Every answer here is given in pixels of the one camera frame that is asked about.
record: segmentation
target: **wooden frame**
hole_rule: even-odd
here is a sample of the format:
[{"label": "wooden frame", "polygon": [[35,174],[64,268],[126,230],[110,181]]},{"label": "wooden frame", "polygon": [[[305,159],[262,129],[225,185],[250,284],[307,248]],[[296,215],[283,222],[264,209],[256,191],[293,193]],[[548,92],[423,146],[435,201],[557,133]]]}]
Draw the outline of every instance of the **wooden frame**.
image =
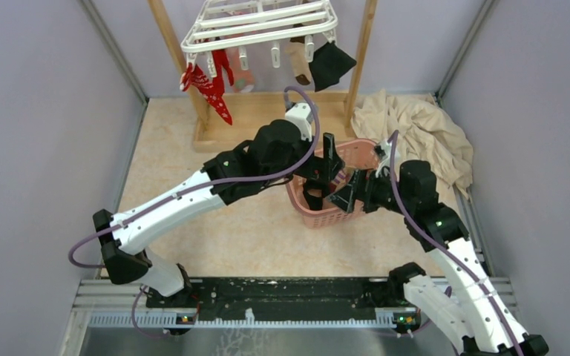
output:
[{"label": "wooden frame", "polygon": [[[349,90],[325,90],[320,93],[309,93],[320,108],[323,131],[335,135],[336,141],[346,142],[355,139],[350,119],[357,98],[361,72],[366,59],[366,50],[373,27],[373,20],[378,0],[366,0],[364,17],[361,21],[359,42],[357,46],[357,65],[353,68]],[[171,59],[178,73],[186,70],[184,53],[175,35],[171,20],[167,14],[163,0],[148,0],[151,12],[165,39]],[[233,117],[233,126],[227,125],[195,88],[189,89],[189,98],[197,114],[197,122],[193,136],[193,147],[196,152],[221,152],[230,150],[245,139],[253,139],[260,126],[272,121],[272,116],[265,113],[282,112],[284,110],[283,93],[228,93],[224,101]]]}]

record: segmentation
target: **beige sock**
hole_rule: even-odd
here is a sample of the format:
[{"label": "beige sock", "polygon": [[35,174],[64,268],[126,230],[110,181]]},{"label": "beige sock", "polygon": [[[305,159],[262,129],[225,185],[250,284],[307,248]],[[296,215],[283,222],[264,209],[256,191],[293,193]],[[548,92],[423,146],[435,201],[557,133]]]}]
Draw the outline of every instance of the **beige sock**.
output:
[{"label": "beige sock", "polygon": [[289,61],[292,63],[292,69],[298,84],[311,84],[311,71],[309,70],[309,63],[307,63],[304,56],[304,43],[287,42],[285,52],[289,54]]}]

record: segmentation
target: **white drying rack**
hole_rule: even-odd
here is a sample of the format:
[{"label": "white drying rack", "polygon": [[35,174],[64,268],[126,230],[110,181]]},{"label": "white drying rack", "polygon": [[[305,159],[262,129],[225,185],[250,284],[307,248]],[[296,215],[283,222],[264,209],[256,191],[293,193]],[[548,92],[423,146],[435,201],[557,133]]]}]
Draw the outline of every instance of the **white drying rack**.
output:
[{"label": "white drying rack", "polygon": [[[295,24],[308,25],[291,27]],[[273,42],[272,64],[278,67],[278,40],[292,37],[305,36],[305,55],[307,61],[311,62],[311,35],[323,33],[327,41],[335,41],[337,25],[338,17],[330,0],[309,0],[306,4],[299,4],[298,0],[250,0],[234,4],[229,4],[228,0],[205,0],[195,24],[180,46],[186,55],[187,63],[195,64],[197,55],[206,53],[209,72],[213,76],[213,50],[239,47],[242,67],[247,69],[244,46]]]}]

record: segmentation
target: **beige floor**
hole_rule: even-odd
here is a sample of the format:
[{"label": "beige floor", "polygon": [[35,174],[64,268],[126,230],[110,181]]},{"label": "beige floor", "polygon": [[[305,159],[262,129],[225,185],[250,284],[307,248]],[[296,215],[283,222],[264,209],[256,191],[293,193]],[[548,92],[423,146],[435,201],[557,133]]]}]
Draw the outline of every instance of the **beige floor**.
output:
[{"label": "beige floor", "polygon": [[[149,102],[121,211],[173,188],[213,156],[193,152],[194,123],[187,99]],[[439,187],[439,193],[441,201],[457,210],[452,188]],[[204,214],[151,248],[182,263],[195,277],[385,276],[410,261],[431,275],[442,274],[410,237],[398,214],[378,211],[310,230],[289,202],[285,187]]]}]

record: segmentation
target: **red patterned cloth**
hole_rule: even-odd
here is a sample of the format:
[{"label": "red patterned cloth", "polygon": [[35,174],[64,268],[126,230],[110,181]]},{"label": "red patterned cloth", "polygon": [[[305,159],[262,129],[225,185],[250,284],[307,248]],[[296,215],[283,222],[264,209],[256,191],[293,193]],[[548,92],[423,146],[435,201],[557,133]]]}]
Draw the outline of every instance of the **red patterned cloth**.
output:
[{"label": "red patterned cloth", "polygon": [[226,103],[222,99],[222,95],[225,91],[224,81],[222,78],[222,68],[226,70],[229,84],[231,86],[233,86],[235,80],[232,77],[232,70],[228,59],[226,58],[225,50],[214,50],[213,59],[217,76],[213,78],[212,81],[204,74],[200,67],[189,63],[186,72],[183,73],[182,77],[180,77],[180,89],[182,89],[182,91],[187,91],[189,89],[189,85],[196,87],[206,102],[215,109],[221,118],[228,125],[232,125],[232,116],[226,107]]}]

